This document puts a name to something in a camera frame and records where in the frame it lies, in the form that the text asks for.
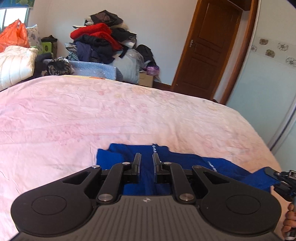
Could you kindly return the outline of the person right hand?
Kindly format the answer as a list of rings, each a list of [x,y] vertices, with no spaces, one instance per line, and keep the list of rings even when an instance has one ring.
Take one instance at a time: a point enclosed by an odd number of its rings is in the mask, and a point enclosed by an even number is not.
[[[296,226],[296,216],[294,212],[294,207],[294,204],[290,203],[288,206],[288,211],[285,214],[285,220],[283,222],[283,227],[281,229],[284,238],[286,238],[287,233]]]

